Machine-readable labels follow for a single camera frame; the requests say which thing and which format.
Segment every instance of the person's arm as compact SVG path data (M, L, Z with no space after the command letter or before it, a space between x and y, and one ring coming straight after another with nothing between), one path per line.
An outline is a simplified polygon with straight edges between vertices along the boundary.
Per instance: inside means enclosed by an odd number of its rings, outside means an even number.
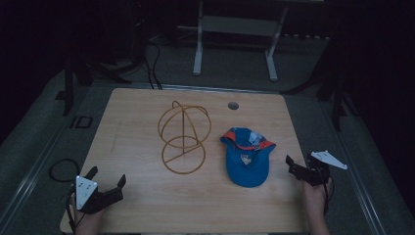
M104 210L98 211L93 214L87 214L80 211L76 211L75 213L75 234L76 235L96 235L98 234L101 222L102 222L102 215L104 214Z
M324 218L324 207L326 203L326 192L324 185L312 187L307 182L302 182L302 201L308 220L311 235L330 234Z

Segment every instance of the cap logo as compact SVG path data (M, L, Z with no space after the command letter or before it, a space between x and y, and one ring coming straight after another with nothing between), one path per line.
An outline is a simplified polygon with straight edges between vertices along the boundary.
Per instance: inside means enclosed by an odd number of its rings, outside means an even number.
M252 159L248 155L241 155L241 160L245 165L249 165Z

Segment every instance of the cable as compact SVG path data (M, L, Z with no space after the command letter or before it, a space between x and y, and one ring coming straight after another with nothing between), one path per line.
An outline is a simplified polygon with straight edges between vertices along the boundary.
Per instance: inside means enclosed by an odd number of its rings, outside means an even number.
M159 80L158 80L158 78L156 76L156 63L157 63L157 61L159 59L159 56L160 56L160 47L158 45L156 45L155 43L151 42L151 41L149 41L149 44L152 45L152 46L154 46L154 47L156 47L157 48L157 51L158 51L157 56L156 56L156 59L155 59L155 62L153 63L153 70L152 70L152 72L153 72L153 77L154 77L154 79L156 81L156 84L157 84L159 90L162 90L161 83L159 82Z
M82 221L82 219L85 217L85 215L86 215L86 213L84 213L83 215L82 215L82 218L79 220L79 222L75 225L75 227L77 227L77 225L79 225L79 223Z
M60 178L57 178L53 174L53 171L54 171L54 168L56 167L56 165L58 165L60 163L63 163L63 162L73 163L75 165L75 167L76 167L76 175L79 175L80 174L79 165L78 165L78 163L75 160L72 160L72 159L61 159L61 160L55 162L54 164L52 164L52 166L49 168L49 177L51 177L51 179L53 179L53 180L55 180L57 182L61 182L61 183L72 182L75 179L75 177L71 177L71 178L68 178L68 179L60 179Z
M73 234L75 234L75 230L76 230L76 224L75 224L75 220L73 219L72 216L72 212L70 211L70 197L71 195L75 192L75 186L74 184L72 184L70 190L67 193L67 200L66 200L66 209L67 209L67 214L68 214L68 218L69 218L69 226L70 229L72 230Z
M333 198L333 195L335 194L335 181L333 180L332 177L329 177L329 179L332 179L332 193L329 196L329 190L327 189L327 184L324 184L324 192L326 193L326 198L325 198L325 205L324 205L324 214L327 213L327 211L329 210L329 203Z
M147 58L144 58L144 62L146 63L146 67L147 67L147 75L149 78L149 83L152 86L152 89L155 89L155 86L153 85L153 82L152 82L152 76L150 74L150 66L149 66L149 62L147 61Z

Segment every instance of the metal stand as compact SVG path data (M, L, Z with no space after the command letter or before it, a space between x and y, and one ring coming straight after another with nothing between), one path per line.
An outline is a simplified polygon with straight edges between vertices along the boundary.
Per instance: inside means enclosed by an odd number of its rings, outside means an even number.
M198 21L198 46L196 48L195 64L193 75L200 75L202 70L203 42L202 34L204 31L216 31L225 33L239 33L249 35L272 36L272 44L265 51L266 64L268 66L269 79L278 79L273 59L274 51L280 37L281 29L287 15L288 8L282 10L280 20L262 21L249 19L225 18L216 16L204 16L204 1L199 2L199 21Z

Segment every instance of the wooden table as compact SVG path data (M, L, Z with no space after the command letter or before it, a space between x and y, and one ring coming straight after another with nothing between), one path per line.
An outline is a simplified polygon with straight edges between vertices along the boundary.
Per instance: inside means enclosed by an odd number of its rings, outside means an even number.
M190 174L173 173L161 160L165 143L159 136L158 123L173 101L202 106L211 120L211 132L203 142L206 160ZM229 109L230 102L238 103L239 109ZM190 111L189 116L203 138L208 132L207 118ZM226 148L219 138L232 126L250 128L277 144L269 156L268 178L258 187L237 186L227 174ZM185 129L189 132L190 125L185 124ZM164 132L165 138L180 135L181 130L181 122L173 119ZM199 149L190 155L202 152ZM288 173L286 155L303 165L300 145L282 96L119 88L112 94L81 174L96 165L99 172L94 181L99 183L100 192L114 188L120 177L126 175L124 199L107 208L102 232L307 231L300 182ZM180 158L172 167L191 166L198 158ZM61 229L70 232L66 215Z

